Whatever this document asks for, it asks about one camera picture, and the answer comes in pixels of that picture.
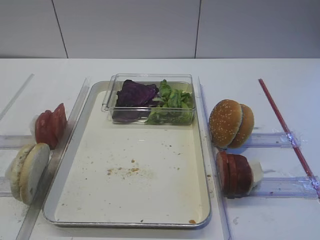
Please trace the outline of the clear holder upper right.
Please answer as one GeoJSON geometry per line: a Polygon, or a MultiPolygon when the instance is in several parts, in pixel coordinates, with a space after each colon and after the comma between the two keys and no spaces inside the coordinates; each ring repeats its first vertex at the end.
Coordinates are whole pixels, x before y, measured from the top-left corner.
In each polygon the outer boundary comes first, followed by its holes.
{"type": "Polygon", "coordinates": [[[293,148],[307,145],[309,141],[294,131],[258,132],[254,131],[246,142],[244,148],[293,148]]]}

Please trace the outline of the metal baking tray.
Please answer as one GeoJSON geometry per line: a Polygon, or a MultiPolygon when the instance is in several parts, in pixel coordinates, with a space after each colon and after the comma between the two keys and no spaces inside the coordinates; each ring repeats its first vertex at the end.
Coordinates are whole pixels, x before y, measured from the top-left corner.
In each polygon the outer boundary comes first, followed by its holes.
{"type": "Polygon", "coordinates": [[[43,216],[66,227],[194,229],[212,210],[198,120],[115,124],[90,90],[47,194],[43,216]]]}

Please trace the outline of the clear rail left of tray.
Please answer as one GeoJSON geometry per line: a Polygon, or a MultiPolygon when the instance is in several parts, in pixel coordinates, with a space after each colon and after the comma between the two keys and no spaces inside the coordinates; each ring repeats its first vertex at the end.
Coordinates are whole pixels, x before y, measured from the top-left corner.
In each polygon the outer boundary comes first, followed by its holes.
{"type": "Polygon", "coordinates": [[[53,151],[53,154],[49,160],[49,163],[45,168],[45,171],[43,172],[43,175],[38,185],[37,192],[34,196],[32,204],[28,208],[26,216],[16,236],[16,240],[28,240],[32,234],[33,228],[37,221],[38,215],[42,209],[43,203],[45,201],[45,198],[50,188],[50,185],[52,183],[52,180],[60,165],[60,161],[66,152],[69,141],[73,136],[75,126],[78,122],[78,117],[83,108],[83,104],[86,100],[89,89],[90,89],[90,80],[86,78],[82,84],[82,87],[75,101],[75,104],[72,108],[72,111],[70,112],[63,137],[61,138],[56,149],[53,151]]]}

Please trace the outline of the green lettuce leaves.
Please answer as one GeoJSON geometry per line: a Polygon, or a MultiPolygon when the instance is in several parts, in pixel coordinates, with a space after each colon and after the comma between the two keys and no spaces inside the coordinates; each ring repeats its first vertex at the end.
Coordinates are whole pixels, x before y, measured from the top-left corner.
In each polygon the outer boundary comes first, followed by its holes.
{"type": "Polygon", "coordinates": [[[193,120],[192,94],[172,88],[164,79],[158,94],[151,100],[150,111],[145,123],[149,125],[189,125],[193,120]]]}

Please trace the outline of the red meat patty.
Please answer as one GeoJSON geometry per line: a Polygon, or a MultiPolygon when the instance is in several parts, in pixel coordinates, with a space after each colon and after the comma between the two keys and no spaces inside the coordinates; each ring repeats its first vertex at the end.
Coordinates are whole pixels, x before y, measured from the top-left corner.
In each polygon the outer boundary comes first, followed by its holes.
{"type": "Polygon", "coordinates": [[[227,195],[230,189],[230,177],[228,168],[228,157],[225,151],[220,151],[217,153],[216,164],[219,172],[222,192],[224,195],[227,195]]]}
{"type": "Polygon", "coordinates": [[[235,158],[232,154],[227,154],[228,170],[229,170],[229,192],[228,196],[233,197],[237,190],[237,166],[235,158]]]}
{"type": "Polygon", "coordinates": [[[236,165],[236,194],[246,195],[253,183],[253,172],[247,158],[240,154],[233,154],[236,165]]]}

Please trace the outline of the purple cabbage leaf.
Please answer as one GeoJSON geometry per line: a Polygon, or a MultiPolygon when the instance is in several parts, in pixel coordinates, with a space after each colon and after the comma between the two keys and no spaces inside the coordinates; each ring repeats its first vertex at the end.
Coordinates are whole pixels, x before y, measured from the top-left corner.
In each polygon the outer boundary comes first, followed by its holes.
{"type": "Polygon", "coordinates": [[[155,84],[144,85],[130,79],[124,81],[122,89],[117,91],[115,107],[125,107],[126,111],[114,111],[112,119],[120,123],[132,123],[146,116],[148,112],[128,111],[128,107],[156,107],[158,102],[153,101],[159,89],[155,84]]]}

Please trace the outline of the clear holder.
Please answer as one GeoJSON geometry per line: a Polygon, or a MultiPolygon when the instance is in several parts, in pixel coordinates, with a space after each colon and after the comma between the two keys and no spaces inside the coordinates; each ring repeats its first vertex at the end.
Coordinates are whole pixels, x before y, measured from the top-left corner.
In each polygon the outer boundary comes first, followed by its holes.
{"type": "Polygon", "coordinates": [[[320,180],[317,176],[264,177],[249,193],[262,198],[320,198],[320,180]]]}
{"type": "Polygon", "coordinates": [[[307,145],[309,141],[294,131],[258,132],[254,131],[246,142],[244,148],[293,148],[307,145]]]}
{"type": "Polygon", "coordinates": [[[26,144],[35,143],[32,135],[1,135],[0,149],[1,150],[18,150],[26,144]]]}

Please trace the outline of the pale bottom bun front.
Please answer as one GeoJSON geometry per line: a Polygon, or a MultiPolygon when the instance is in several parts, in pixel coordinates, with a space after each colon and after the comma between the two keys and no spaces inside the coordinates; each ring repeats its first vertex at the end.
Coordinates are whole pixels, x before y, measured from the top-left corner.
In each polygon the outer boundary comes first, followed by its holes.
{"type": "Polygon", "coordinates": [[[19,194],[21,201],[31,205],[38,183],[50,156],[50,147],[46,143],[37,143],[27,155],[20,173],[19,194]]]}

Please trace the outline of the clear plastic container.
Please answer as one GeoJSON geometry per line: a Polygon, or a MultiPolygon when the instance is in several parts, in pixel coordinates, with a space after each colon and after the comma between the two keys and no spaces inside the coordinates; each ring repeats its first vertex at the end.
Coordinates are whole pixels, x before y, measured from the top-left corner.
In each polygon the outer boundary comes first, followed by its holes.
{"type": "Polygon", "coordinates": [[[158,88],[160,88],[160,82],[162,80],[166,80],[167,83],[174,89],[183,90],[184,92],[191,93],[192,100],[193,100],[193,119],[196,112],[196,103],[195,103],[195,94],[194,94],[194,87],[193,87],[193,78],[190,74],[124,74],[118,73],[113,76],[110,80],[108,88],[105,93],[105,97],[102,102],[101,110],[103,112],[107,112],[109,114],[109,119],[115,124],[146,124],[145,121],[147,120],[152,107],[128,107],[128,111],[142,111],[148,112],[146,116],[141,116],[141,118],[134,122],[117,122],[114,121],[112,115],[114,111],[126,111],[125,107],[115,107],[117,101],[117,91],[122,89],[123,83],[125,80],[132,80],[136,83],[143,84],[143,85],[151,85],[155,84],[158,88]]]}

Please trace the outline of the red tomato slice front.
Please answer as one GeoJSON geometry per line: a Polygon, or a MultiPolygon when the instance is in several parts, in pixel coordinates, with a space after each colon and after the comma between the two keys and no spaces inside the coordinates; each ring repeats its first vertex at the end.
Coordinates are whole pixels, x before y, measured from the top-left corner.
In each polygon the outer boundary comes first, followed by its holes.
{"type": "Polygon", "coordinates": [[[57,145],[57,138],[53,133],[51,118],[52,112],[46,110],[42,112],[35,121],[35,140],[39,143],[44,143],[53,150],[57,145]]]}

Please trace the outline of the sesame top bun front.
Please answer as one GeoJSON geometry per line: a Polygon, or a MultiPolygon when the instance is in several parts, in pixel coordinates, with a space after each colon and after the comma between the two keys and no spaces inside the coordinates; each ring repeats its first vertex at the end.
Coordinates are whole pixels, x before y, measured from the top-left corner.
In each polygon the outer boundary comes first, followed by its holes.
{"type": "Polygon", "coordinates": [[[242,123],[241,105],[234,100],[218,102],[209,116],[211,141],[216,147],[226,148],[236,137],[242,123]]]}

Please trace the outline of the clear rail right of tray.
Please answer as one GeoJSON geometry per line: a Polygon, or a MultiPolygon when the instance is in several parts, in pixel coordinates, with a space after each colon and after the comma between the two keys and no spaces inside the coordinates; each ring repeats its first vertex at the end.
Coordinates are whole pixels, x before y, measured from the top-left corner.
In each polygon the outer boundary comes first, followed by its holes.
{"type": "Polygon", "coordinates": [[[201,118],[205,133],[205,142],[208,148],[208,155],[209,155],[209,161],[210,161],[210,170],[212,172],[212,182],[214,185],[214,198],[217,201],[218,211],[220,215],[220,222],[222,227],[222,233],[223,233],[223,239],[224,240],[232,240],[232,231],[229,224],[228,219],[228,211],[226,210],[226,201],[224,198],[224,195],[222,193],[221,189],[221,183],[220,183],[220,175],[219,175],[219,169],[217,167],[217,161],[216,161],[216,155],[218,153],[217,149],[213,146],[212,140],[211,140],[211,132],[209,127],[209,120],[208,120],[208,114],[207,114],[207,108],[206,108],[206,99],[204,95],[203,86],[200,82],[200,77],[197,78],[197,88],[198,88],[198,94],[199,94],[199,101],[200,101],[200,110],[201,110],[201,118]]]}

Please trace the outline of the red tomato slice rear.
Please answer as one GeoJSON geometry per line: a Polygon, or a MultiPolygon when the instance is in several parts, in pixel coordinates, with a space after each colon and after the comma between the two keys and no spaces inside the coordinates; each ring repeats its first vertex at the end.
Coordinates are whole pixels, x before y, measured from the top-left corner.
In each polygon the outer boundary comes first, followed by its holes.
{"type": "Polygon", "coordinates": [[[60,103],[53,111],[50,125],[52,130],[51,149],[55,149],[67,125],[65,106],[63,103],[60,103]]]}

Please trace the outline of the clear holder upper left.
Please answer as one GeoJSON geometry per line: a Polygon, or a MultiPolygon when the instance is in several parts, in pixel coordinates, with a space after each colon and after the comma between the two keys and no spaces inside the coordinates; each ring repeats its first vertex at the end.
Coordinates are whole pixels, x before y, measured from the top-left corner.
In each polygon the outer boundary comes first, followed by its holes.
{"type": "Polygon", "coordinates": [[[18,150],[26,144],[35,143],[32,135],[1,135],[0,149],[1,150],[18,150]]]}

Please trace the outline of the clear rod far left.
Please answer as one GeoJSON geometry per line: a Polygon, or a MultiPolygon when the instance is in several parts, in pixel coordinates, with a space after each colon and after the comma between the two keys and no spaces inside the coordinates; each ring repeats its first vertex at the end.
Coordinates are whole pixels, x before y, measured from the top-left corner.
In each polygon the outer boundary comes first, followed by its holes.
{"type": "Polygon", "coordinates": [[[11,100],[7,103],[5,108],[0,113],[0,120],[4,118],[6,113],[9,111],[9,109],[13,106],[15,101],[18,99],[18,97],[21,95],[21,93],[24,91],[24,89],[28,86],[30,81],[34,78],[34,74],[31,73],[28,78],[24,81],[24,83],[21,85],[21,87],[18,89],[18,91],[14,94],[14,96],[11,98],[11,100]]]}

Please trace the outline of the red plastic straw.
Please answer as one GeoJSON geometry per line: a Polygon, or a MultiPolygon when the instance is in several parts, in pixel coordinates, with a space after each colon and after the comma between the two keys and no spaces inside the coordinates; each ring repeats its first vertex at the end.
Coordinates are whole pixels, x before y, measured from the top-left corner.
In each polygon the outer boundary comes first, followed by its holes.
{"type": "MultiPolygon", "coordinates": [[[[279,111],[276,103],[274,102],[274,100],[273,100],[273,98],[272,98],[267,86],[265,85],[263,79],[259,78],[258,82],[259,82],[259,84],[260,84],[265,96],[267,97],[267,99],[268,99],[268,101],[269,101],[269,103],[270,103],[270,105],[271,105],[271,107],[272,107],[272,109],[273,109],[273,111],[274,111],[274,113],[275,113],[275,115],[276,115],[276,117],[277,117],[282,129],[287,134],[287,136],[289,136],[291,131],[290,131],[289,127],[287,126],[287,124],[286,124],[281,112],[279,111]]],[[[300,148],[297,146],[296,143],[294,143],[294,141],[292,139],[290,140],[290,142],[291,142],[292,148],[293,148],[295,154],[297,155],[297,158],[299,159],[300,164],[302,165],[305,173],[307,174],[308,177],[313,177],[314,174],[313,174],[312,170],[310,169],[310,167],[309,167],[305,157],[303,156],[300,148]]]]}

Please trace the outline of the clear holder lower right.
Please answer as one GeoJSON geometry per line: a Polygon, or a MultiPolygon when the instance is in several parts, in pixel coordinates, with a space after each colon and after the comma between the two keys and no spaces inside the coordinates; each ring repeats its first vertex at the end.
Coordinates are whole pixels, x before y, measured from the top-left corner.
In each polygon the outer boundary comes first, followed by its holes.
{"type": "Polygon", "coordinates": [[[320,180],[317,176],[264,177],[249,193],[262,198],[320,198],[320,180]]]}

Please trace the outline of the red meat patty front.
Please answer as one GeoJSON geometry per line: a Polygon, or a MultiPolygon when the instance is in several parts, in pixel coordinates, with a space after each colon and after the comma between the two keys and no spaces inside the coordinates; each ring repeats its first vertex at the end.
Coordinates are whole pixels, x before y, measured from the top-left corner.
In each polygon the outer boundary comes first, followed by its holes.
{"type": "Polygon", "coordinates": [[[222,192],[224,195],[227,195],[230,189],[230,177],[228,168],[228,157],[225,151],[220,151],[217,153],[216,164],[219,172],[222,192]]]}

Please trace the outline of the red meat patty rear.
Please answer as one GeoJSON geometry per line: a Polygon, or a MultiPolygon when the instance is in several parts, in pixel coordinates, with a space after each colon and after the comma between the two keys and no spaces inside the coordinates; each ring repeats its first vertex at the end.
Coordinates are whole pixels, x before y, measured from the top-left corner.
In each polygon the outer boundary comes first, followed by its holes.
{"type": "Polygon", "coordinates": [[[236,194],[246,195],[253,183],[253,172],[247,158],[240,154],[233,154],[236,165],[236,194]]]}

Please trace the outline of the white cheese slice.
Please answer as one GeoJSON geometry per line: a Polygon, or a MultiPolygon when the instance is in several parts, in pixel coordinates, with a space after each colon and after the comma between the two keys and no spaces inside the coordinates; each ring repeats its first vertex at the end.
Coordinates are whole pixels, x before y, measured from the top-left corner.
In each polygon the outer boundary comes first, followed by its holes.
{"type": "Polygon", "coordinates": [[[262,178],[264,177],[264,172],[262,170],[262,166],[260,162],[258,161],[249,162],[249,165],[250,165],[252,177],[253,177],[253,182],[250,187],[250,189],[252,190],[261,182],[262,178]]]}

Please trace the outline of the red meat patty middle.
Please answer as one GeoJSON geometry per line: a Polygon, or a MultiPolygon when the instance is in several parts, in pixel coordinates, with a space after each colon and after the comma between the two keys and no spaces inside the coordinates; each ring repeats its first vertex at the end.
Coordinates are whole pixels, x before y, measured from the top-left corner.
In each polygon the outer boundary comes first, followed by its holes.
{"type": "Polygon", "coordinates": [[[229,170],[229,192],[228,196],[233,197],[237,190],[237,166],[235,158],[232,154],[227,154],[228,170],[229,170]]]}

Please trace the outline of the pale bun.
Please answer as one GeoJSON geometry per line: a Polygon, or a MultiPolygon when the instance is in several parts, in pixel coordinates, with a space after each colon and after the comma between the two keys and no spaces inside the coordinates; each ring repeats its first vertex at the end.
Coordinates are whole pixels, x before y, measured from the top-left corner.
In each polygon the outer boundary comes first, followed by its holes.
{"type": "Polygon", "coordinates": [[[50,156],[50,147],[46,143],[37,143],[27,155],[20,173],[19,194],[21,201],[31,205],[38,183],[50,156]]]}
{"type": "Polygon", "coordinates": [[[11,168],[10,168],[10,189],[13,197],[18,200],[22,201],[20,197],[20,176],[22,172],[22,167],[24,165],[24,162],[34,147],[34,144],[26,144],[24,145],[19,152],[17,153],[16,157],[13,159],[11,168]]]}

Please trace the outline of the brown top bun rear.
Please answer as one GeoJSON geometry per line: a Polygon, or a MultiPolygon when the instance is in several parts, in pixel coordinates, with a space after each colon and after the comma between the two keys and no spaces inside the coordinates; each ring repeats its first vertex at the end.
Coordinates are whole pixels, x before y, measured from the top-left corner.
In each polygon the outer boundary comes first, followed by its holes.
{"type": "Polygon", "coordinates": [[[232,149],[241,147],[247,141],[255,124],[254,114],[251,108],[245,104],[241,104],[240,106],[242,110],[242,121],[235,138],[228,146],[232,149]]]}

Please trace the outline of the red tomato slice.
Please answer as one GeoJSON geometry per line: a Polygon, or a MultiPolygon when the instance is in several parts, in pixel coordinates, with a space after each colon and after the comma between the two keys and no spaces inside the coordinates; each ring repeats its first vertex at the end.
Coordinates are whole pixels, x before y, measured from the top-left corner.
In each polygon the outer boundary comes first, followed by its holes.
{"type": "Polygon", "coordinates": [[[35,140],[39,143],[44,143],[53,150],[57,145],[57,138],[53,133],[51,118],[52,112],[46,110],[42,112],[35,121],[35,140]]]}
{"type": "Polygon", "coordinates": [[[60,103],[53,111],[50,125],[52,130],[51,149],[55,149],[67,125],[65,106],[63,103],[60,103]]]}

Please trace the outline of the pale bottom bun rear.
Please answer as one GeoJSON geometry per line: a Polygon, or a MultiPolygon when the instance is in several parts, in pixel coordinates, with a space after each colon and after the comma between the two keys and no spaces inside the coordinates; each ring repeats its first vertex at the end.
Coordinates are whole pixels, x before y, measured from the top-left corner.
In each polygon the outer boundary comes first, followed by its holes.
{"type": "Polygon", "coordinates": [[[22,201],[20,197],[20,176],[22,172],[22,167],[24,165],[24,162],[34,147],[34,144],[26,144],[24,145],[19,152],[17,153],[16,157],[13,159],[11,168],[10,168],[10,189],[13,197],[18,200],[22,201]]]}

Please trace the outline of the clear rail of tray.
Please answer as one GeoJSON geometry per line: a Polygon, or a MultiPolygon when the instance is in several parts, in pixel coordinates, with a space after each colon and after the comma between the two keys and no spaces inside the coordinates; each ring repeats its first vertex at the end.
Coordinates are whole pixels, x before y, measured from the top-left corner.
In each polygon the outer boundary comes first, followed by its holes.
{"type": "Polygon", "coordinates": [[[212,182],[214,185],[214,198],[217,201],[218,211],[220,215],[220,222],[222,227],[222,233],[223,233],[223,239],[224,240],[232,240],[232,231],[229,224],[228,219],[228,211],[226,210],[226,201],[224,198],[224,195],[222,193],[221,189],[221,183],[220,183],[220,175],[219,175],[219,169],[217,167],[217,161],[216,161],[216,155],[218,153],[217,149],[213,146],[212,140],[211,140],[211,132],[209,127],[209,120],[208,120],[208,114],[207,114],[207,108],[206,108],[206,99],[204,95],[203,86],[200,82],[200,77],[197,78],[197,88],[198,88],[198,94],[199,94],[199,101],[200,101],[200,110],[201,110],[201,118],[205,133],[205,142],[208,148],[208,155],[209,155],[209,161],[210,161],[210,170],[212,172],[212,182]]]}
{"type": "Polygon", "coordinates": [[[83,108],[83,104],[86,100],[89,89],[90,89],[90,80],[86,78],[82,84],[82,87],[75,101],[75,104],[72,108],[72,111],[70,112],[63,137],[61,138],[56,149],[53,151],[53,154],[49,160],[49,163],[45,168],[45,171],[43,172],[43,175],[38,185],[37,192],[34,196],[32,204],[28,208],[26,216],[16,236],[16,240],[28,240],[32,234],[33,228],[37,221],[38,215],[42,209],[43,203],[45,201],[45,198],[50,188],[50,185],[52,183],[52,180],[60,165],[60,161],[66,152],[69,141],[73,136],[75,126],[78,122],[78,117],[83,108]]]}

